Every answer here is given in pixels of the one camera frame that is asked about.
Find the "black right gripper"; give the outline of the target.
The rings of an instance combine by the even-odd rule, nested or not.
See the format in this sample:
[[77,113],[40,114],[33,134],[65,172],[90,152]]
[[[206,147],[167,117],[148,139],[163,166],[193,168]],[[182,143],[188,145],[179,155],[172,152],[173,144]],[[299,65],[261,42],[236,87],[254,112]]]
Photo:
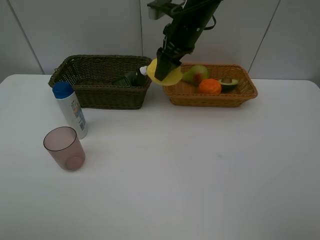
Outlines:
[[154,0],[147,4],[151,20],[163,16],[172,18],[163,30],[162,47],[156,53],[156,69],[154,76],[163,81],[182,63],[180,59],[194,51],[195,44],[203,31],[215,26],[207,26],[214,19],[214,0],[182,0],[174,3],[172,0]]

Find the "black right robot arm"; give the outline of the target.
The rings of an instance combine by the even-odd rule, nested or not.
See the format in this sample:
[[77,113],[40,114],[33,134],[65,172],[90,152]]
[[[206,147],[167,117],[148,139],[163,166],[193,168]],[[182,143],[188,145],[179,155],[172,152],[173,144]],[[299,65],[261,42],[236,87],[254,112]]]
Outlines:
[[151,20],[164,15],[172,18],[163,29],[163,44],[156,53],[156,79],[163,81],[177,69],[182,64],[181,58],[194,51],[202,32],[215,27],[214,13],[220,3],[220,0],[184,0],[180,4],[171,0],[154,0],[147,4]]

